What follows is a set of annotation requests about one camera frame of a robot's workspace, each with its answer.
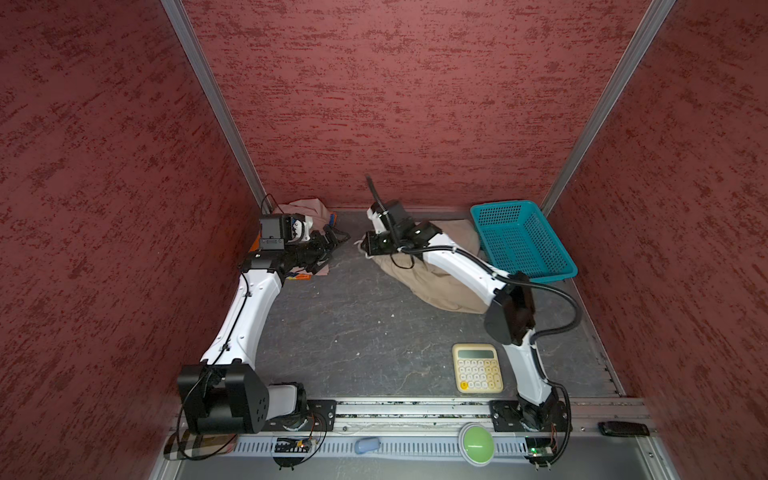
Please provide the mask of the rainbow striped shorts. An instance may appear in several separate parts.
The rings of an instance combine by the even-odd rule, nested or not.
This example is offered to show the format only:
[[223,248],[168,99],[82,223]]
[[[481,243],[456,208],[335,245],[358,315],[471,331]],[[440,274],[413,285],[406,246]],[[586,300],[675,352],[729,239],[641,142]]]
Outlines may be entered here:
[[279,244],[275,239],[263,240],[258,235],[240,267],[242,272],[266,270],[276,273],[282,282],[308,280],[311,274],[306,271],[305,263],[299,259],[299,253],[308,246],[306,241]]

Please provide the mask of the pink shorts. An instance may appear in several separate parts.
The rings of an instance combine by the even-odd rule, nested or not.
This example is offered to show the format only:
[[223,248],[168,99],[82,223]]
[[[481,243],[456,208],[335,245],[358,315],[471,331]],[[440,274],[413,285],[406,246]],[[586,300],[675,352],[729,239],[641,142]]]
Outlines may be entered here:
[[[321,231],[327,224],[334,227],[338,220],[338,216],[317,198],[296,200],[288,204],[278,204],[273,209],[273,213],[304,215],[306,221],[311,223],[311,231]],[[329,259],[326,259],[319,263],[319,267],[312,267],[310,270],[294,268],[289,274],[289,278],[292,280],[309,280],[314,275],[327,275],[329,271],[328,262]]]

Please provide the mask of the teal plastic basket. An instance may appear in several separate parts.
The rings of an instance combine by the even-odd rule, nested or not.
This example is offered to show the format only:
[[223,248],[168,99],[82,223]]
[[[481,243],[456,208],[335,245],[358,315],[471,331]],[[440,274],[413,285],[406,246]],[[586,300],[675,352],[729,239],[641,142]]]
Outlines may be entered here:
[[470,213],[482,248],[495,267],[521,272],[544,284],[577,276],[576,264],[534,202],[479,204]]

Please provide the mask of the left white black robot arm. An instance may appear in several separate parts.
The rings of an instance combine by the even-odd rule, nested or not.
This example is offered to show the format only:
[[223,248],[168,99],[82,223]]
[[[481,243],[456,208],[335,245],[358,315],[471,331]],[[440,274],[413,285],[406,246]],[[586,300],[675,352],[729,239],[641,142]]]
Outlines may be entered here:
[[266,385],[255,371],[257,349],[272,305],[293,270],[316,273],[349,235],[330,225],[282,249],[253,248],[239,267],[233,303],[199,363],[177,379],[180,417],[197,435],[255,434],[271,422],[303,427],[310,417],[304,386]]

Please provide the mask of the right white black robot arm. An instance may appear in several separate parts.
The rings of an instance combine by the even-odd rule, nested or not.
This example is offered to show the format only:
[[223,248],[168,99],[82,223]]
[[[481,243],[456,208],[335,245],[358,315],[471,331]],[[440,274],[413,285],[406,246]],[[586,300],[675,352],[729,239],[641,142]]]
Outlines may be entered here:
[[360,247],[369,257],[408,253],[469,288],[487,307],[484,328],[503,346],[512,367],[521,423],[532,431],[543,431],[557,421],[558,395],[531,344],[535,306],[525,275],[491,266],[429,222],[416,225],[398,241],[387,231],[368,231]]

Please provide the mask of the cream yellow calculator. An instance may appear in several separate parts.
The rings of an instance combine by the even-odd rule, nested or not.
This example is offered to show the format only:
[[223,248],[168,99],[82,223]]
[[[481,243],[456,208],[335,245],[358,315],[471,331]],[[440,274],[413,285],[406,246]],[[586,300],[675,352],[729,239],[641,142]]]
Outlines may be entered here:
[[455,384],[461,394],[497,394],[504,390],[498,353],[491,344],[452,346]]

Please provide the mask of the left small circuit board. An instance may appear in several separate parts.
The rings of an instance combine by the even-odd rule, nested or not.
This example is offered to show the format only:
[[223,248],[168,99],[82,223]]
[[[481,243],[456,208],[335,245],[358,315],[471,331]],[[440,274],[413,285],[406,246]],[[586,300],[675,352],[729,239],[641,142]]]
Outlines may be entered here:
[[272,452],[272,459],[280,469],[293,470],[304,463],[315,452],[315,442],[307,438],[278,438]]

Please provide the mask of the small circuit board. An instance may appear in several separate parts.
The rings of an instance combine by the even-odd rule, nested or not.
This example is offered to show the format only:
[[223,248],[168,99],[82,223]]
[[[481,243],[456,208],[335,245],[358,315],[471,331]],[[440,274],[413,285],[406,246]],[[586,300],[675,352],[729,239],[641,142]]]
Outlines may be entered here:
[[315,442],[307,438],[278,438],[272,452],[272,459],[280,469],[293,470],[304,463],[315,452]]
[[536,468],[550,468],[557,456],[557,442],[552,438],[526,437],[525,459]]

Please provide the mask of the small blue grey eraser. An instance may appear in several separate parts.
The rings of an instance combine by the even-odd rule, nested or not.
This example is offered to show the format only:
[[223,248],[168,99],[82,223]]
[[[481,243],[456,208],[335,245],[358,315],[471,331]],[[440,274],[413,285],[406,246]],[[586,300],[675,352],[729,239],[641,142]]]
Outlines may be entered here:
[[378,437],[366,437],[357,440],[354,444],[354,452],[357,455],[363,455],[379,450],[381,440]]

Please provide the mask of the green round push button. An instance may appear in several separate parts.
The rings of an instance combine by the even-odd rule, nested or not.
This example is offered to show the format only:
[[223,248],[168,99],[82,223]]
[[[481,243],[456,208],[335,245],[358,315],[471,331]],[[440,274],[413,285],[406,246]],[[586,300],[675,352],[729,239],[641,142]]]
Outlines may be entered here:
[[494,458],[493,436],[478,423],[464,425],[459,431],[457,442],[462,458],[472,466],[484,467]]

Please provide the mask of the plaid glasses case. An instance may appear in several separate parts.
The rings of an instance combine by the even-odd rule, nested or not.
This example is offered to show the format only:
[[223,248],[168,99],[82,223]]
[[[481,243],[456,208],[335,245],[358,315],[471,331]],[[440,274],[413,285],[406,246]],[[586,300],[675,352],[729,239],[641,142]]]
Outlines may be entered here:
[[234,451],[237,445],[236,435],[195,435],[185,430],[182,434],[172,434],[163,448],[166,460],[205,460],[217,455],[226,455]]

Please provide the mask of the right small circuit board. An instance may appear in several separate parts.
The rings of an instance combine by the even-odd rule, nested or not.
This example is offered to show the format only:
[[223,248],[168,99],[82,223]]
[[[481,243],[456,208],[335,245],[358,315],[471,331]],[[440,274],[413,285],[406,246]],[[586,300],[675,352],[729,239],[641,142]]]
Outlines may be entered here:
[[536,468],[550,468],[557,456],[557,442],[552,438],[526,437],[525,459]]

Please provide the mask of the black remote device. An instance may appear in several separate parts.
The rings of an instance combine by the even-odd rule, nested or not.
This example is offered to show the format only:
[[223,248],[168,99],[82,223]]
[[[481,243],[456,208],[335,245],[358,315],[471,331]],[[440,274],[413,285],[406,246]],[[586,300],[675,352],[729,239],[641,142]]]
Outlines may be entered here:
[[627,421],[603,421],[598,423],[599,432],[608,437],[648,437],[650,429],[643,423]]

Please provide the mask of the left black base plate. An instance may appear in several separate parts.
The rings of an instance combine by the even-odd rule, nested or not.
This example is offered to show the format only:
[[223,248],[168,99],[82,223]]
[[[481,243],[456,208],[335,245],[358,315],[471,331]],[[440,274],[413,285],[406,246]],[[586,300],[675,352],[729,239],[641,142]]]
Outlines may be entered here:
[[299,413],[269,419],[263,431],[269,432],[315,432],[332,431],[334,428],[337,402],[328,399],[310,399]]

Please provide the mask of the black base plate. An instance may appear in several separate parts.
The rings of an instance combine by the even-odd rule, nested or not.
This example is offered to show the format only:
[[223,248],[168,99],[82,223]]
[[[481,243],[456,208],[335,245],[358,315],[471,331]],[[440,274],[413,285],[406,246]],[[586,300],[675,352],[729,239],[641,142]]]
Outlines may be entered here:
[[496,432],[557,432],[571,430],[566,405],[562,401],[533,405],[527,401],[492,400],[490,418]]
[[269,419],[263,431],[269,432],[315,432],[332,431],[334,428],[337,402],[328,399],[310,399],[299,413]]

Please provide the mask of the aluminium front rail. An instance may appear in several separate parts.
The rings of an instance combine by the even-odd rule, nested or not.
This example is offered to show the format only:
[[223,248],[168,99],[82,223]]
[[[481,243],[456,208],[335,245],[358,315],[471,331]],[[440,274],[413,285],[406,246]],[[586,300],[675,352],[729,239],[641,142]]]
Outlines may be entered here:
[[[159,458],[153,479],[676,479],[643,400],[575,398],[573,430],[564,455],[550,468],[525,459],[532,433],[496,432],[487,398],[341,397],[334,428],[319,436],[320,451],[293,470],[272,459],[277,432],[245,437],[234,451],[201,462]],[[603,421],[643,423],[648,437],[602,435]],[[478,423],[493,436],[495,455],[484,467],[461,456],[458,435]],[[379,450],[354,452],[357,440],[378,437]]]

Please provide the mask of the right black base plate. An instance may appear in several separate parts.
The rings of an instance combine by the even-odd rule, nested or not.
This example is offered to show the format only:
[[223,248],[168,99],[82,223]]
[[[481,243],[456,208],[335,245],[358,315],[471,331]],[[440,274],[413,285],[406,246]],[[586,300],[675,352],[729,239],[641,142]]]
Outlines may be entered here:
[[527,401],[492,400],[490,418],[496,432],[557,432],[571,430],[566,405],[562,401],[533,405]]

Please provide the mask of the right aluminium corner post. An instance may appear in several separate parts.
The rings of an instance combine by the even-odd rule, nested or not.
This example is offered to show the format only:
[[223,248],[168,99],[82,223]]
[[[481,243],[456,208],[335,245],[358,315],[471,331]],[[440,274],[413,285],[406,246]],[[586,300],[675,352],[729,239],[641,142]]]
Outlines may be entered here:
[[675,3],[675,0],[653,0],[649,3],[586,124],[575,141],[564,166],[540,205],[540,209],[546,217],[553,212],[564,194],[569,182],[576,174],[592,143],[632,79]]

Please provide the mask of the aluminium corner post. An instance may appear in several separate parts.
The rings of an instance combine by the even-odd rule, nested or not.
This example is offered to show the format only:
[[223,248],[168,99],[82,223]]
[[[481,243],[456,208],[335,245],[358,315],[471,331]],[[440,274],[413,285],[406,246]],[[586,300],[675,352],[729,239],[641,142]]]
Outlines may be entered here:
[[161,0],[161,5],[184,50],[211,110],[232,151],[244,179],[258,202],[266,198],[266,190],[259,178],[245,142],[236,126],[224,95],[215,79],[203,48],[194,32],[191,20],[179,0]]
[[540,205],[540,209],[546,217],[553,212],[564,194],[569,182],[576,174],[592,143],[632,79],[675,3],[675,0],[653,0],[649,3],[586,124],[575,141],[564,166]]

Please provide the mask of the left aluminium corner post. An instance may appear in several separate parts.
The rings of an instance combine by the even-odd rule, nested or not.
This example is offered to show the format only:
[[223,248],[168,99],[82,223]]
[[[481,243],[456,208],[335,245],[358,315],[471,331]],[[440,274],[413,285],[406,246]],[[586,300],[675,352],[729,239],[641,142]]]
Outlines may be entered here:
[[236,126],[224,95],[215,79],[203,48],[194,32],[191,20],[179,0],[161,0],[161,5],[184,50],[211,110],[232,151],[244,179],[258,202],[266,198],[266,190],[259,178],[245,142]]

